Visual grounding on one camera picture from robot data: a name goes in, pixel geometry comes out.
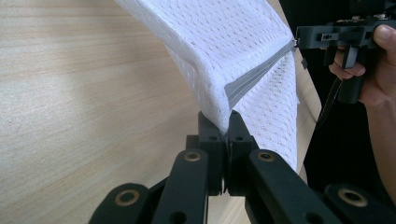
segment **circular hole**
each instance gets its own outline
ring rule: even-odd
[[[323,223],[323,218],[316,214],[316,213],[312,213],[312,212],[308,212],[305,214],[305,219],[312,224],[322,224]]]
[[[127,192],[127,193],[121,194],[120,199],[121,199],[123,202],[132,201],[132,200],[134,199],[134,193],[132,193],[132,192]]]
[[[265,160],[269,160],[269,159],[271,158],[271,155],[270,155],[270,154],[266,154],[266,153],[262,153],[262,154],[260,155],[260,157],[262,157],[262,158],[265,159]]]
[[[186,161],[198,161],[200,159],[201,159],[201,154],[196,152],[189,152],[186,155],[184,155],[184,160]]]
[[[261,161],[274,161],[275,156],[270,152],[259,152],[258,154],[259,160]]]
[[[169,222],[172,224],[183,224],[186,223],[186,215],[182,212],[174,212],[169,217]]]
[[[346,192],[345,193],[346,197],[351,200],[351,201],[360,201],[361,197],[359,197],[359,195],[352,193],[352,192]]]
[[[134,204],[139,199],[139,191],[135,189],[126,189],[116,196],[118,206],[128,206]]]

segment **finger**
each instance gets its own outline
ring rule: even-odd
[[[337,63],[338,66],[341,67],[344,61],[344,52],[338,50],[337,53],[335,54],[334,62]],[[361,63],[355,63],[352,68],[344,69],[346,72],[348,72],[352,76],[359,77],[363,75],[366,72],[366,68],[361,64]]]
[[[345,69],[343,69],[339,64],[337,63],[333,63],[331,65],[329,65],[329,69],[330,71],[335,74],[336,76],[338,76],[338,78],[340,79],[349,79],[352,78],[353,75],[348,73],[348,71],[346,71]]]
[[[374,41],[387,51],[387,60],[396,66],[396,30],[387,25],[380,25],[375,29]]]

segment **towel fold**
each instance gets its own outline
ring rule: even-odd
[[[198,106],[225,134],[232,109],[259,147],[296,169],[292,34],[263,0],[116,0],[165,44]]]

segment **wooden table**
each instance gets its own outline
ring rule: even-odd
[[[299,60],[300,169],[320,103]],[[0,68],[0,223],[87,223],[116,186],[168,176],[197,134],[161,41],[111,0],[1,2]],[[243,199],[210,198],[209,223],[248,223]]]

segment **human hand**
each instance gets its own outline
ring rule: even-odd
[[[359,100],[366,107],[380,105],[386,101],[396,101],[396,30],[380,25],[374,32],[375,43],[382,48],[373,69],[365,75]],[[330,71],[340,79],[362,76],[366,68],[360,63],[350,69],[342,68],[343,49],[339,49]]]

